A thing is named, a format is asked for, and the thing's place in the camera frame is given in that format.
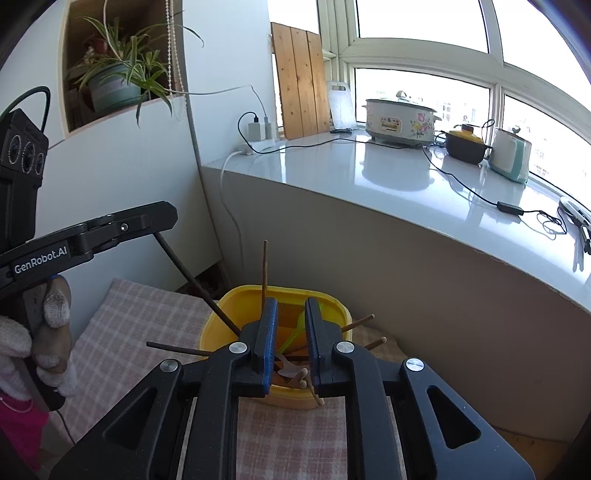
white wall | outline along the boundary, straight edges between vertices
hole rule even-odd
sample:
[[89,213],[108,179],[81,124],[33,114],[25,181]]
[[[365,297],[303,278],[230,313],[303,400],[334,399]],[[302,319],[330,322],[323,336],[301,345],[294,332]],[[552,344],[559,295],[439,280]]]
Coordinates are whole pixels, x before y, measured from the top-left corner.
[[591,405],[590,316],[558,292],[438,233],[296,187],[202,169],[228,273],[335,296],[424,359],[496,427],[572,441]]
[[[183,22],[205,41],[201,48],[192,34],[184,34],[189,91],[252,84],[276,122],[267,0],[185,1]],[[236,150],[241,143],[236,123],[244,112],[254,111],[262,121],[261,106],[250,89],[192,96],[191,106],[202,164]],[[244,120],[251,121],[252,115]]]
[[[2,107],[24,90],[47,85],[52,104],[46,133],[50,145],[37,201],[37,236],[97,216],[166,200],[179,220],[164,236],[197,275],[220,260],[220,251],[199,178],[183,99],[178,120],[161,100],[142,107],[140,128],[130,109],[102,119],[64,140],[61,124],[60,50],[66,0],[58,0],[25,33],[0,70]],[[43,95],[22,105],[36,121]],[[72,330],[77,338],[116,277],[175,290],[184,278],[153,237],[140,238],[97,255],[65,273],[73,291]]]

spider plant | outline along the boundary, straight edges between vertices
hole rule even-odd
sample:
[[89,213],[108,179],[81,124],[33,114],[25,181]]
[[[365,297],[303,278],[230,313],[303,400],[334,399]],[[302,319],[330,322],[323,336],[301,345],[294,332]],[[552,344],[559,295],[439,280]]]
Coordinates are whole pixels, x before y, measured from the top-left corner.
[[[166,23],[159,23],[142,28],[130,37],[120,36],[119,18],[115,18],[112,25],[105,25],[103,22],[92,17],[81,17],[87,22],[91,23],[96,31],[106,40],[107,53],[88,53],[76,65],[70,69],[69,77],[77,80],[74,82],[82,89],[88,81],[97,75],[102,70],[112,66],[122,66],[120,72],[113,72],[102,79],[104,82],[110,77],[120,77],[127,84],[137,85],[141,89],[141,94],[138,98],[137,110],[135,118],[139,126],[139,112],[142,103],[150,96],[160,97],[168,106],[172,115],[173,107],[170,103],[168,95],[172,92],[162,86],[158,79],[164,75],[168,75],[168,64],[163,63],[158,59],[159,50],[152,50],[150,47],[157,40],[167,37],[167,34],[160,34],[152,36],[154,30],[166,27]],[[202,38],[189,27],[184,25],[172,24],[174,27],[182,27],[191,32],[199,40]]]

floral rice cooker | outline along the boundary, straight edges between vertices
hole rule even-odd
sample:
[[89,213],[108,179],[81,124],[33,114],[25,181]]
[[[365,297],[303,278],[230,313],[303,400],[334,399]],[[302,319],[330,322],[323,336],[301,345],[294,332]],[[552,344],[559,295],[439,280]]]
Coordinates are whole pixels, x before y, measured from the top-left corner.
[[405,100],[368,99],[365,131],[380,138],[407,145],[429,145],[435,140],[433,122],[441,120],[435,110]]

white kettle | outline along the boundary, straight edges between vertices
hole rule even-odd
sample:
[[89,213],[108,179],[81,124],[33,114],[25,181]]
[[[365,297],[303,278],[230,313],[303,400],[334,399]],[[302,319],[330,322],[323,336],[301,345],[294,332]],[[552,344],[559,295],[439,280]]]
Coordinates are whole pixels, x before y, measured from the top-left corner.
[[519,137],[517,133],[519,129],[508,132],[495,128],[488,163],[495,172],[510,180],[525,183],[530,176],[531,143]]

camera lens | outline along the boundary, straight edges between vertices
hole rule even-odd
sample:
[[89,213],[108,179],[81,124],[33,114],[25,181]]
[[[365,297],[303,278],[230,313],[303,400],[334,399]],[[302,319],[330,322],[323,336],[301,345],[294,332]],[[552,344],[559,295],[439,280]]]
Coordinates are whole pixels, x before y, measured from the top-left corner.
[[41,175],[43,171],[43,165],[45,163],[45,155],[43,153],[37,154],[37,159],[35,160],[35,173],[37,175]]
[[13,164],[16,163],[18,160],[18,154],[21,152],[21,137],[15,135],[10,140],[10,145],[8,146],[8,161]]
[[25,150],[22,152],[22,170],[24,173],[29,173],[31,171],[34,159],[35,145],[29,142],[25,147]]

